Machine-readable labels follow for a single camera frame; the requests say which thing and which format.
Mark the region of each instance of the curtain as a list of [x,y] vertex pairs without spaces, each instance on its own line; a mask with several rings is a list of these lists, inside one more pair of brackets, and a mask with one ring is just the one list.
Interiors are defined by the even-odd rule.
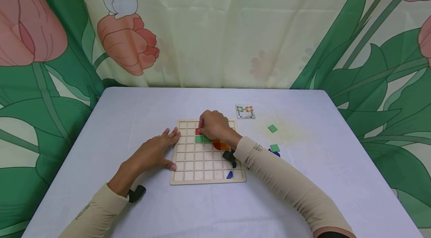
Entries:
[[431,0],[0,0],[0,237],[104,88],[322,89],[431,238]]

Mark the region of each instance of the hand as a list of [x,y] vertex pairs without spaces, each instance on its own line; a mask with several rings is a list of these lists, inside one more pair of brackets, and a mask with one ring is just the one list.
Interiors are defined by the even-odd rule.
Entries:
[[167,128],[162,135],[144,142],[125,164],[128,164],[139,174],[157,167],[167,167],[169,170],[175,171],[177,166],[169,159],[165,159],[165,151],[179,138],[180,132],[177,127],[171,133]]
[[228,119],[219,111],[206,110],[199,118],[199,133],[210,139],[220,139],[233,150],[242,136],[230,128]]

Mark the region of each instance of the green tile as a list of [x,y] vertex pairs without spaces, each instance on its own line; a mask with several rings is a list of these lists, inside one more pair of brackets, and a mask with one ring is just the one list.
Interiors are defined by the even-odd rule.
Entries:
[[210,138],[208,138],[207,136],[204,136],[204,142],[205,143],[210,143],[212,142]]
[[268,129],[270,130],[270,132],[272,132],[272,133],[274,133],[274,132],[276,132],[277,131],[277,128],[274,126],[274,125],[270,125],[269,127],[268,127]]
[[270,149],[272,150],[272,152],[280,152],[280,148],[278,148],[278,144],[270,145]]
[[204,136],[203,135],[196,135],[195,136],[195,142],[196,143],[203,143],[204,142]]

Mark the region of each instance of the beige arm sleeve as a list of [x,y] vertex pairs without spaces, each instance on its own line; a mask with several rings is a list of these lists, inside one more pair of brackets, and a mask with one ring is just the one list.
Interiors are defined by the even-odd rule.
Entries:
[[111,227],[114,218],[129,201],[114,193],[107,184],[93,196],[93,199],[79,215],[63,230],[59,238],[101,238]]
[[283,159],[249,137],[239,141],[233,155],[288,201],[306,219],[313,233],[322,227],[336,227],[353,233],[332,199]]

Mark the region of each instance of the white table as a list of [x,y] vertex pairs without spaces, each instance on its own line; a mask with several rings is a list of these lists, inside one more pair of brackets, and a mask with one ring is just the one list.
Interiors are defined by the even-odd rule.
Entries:
[[[236,117],[235,104],[256,112],[238,119],[239,133],[267,148],[278,144],[358,238],[422,237],[324,91],[210,88],[106,89],[23,237],[57,237],[122,161],[177,119],[198,119],[206,109]],[[173,186],[169,179],[168,170],[137,179],[147,193],[127,206],[111,237],[312,237],[299,213],[250,171],[245,183]]]

